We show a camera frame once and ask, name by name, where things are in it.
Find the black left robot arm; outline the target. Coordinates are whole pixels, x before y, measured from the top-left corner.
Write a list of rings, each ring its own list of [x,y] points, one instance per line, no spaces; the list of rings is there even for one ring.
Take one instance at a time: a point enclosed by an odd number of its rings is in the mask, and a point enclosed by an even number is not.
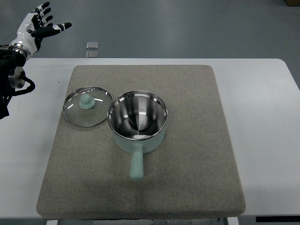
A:
[[[35,83],[26,76],[23,66],[26,54],[19,48],[0,46],[0,118],[9,116],[8,104],[12,97],[35,89]]]

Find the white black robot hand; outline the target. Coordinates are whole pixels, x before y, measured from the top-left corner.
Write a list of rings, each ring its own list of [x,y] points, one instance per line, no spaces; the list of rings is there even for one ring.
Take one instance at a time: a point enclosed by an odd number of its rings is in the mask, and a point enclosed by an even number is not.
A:
[[[39,51],[44,38],[51,37],[72,26],[72,23],[52,24],[50,3],[45,2],[28,13],[17,30],[17,37],[8,46],[29,60]]]

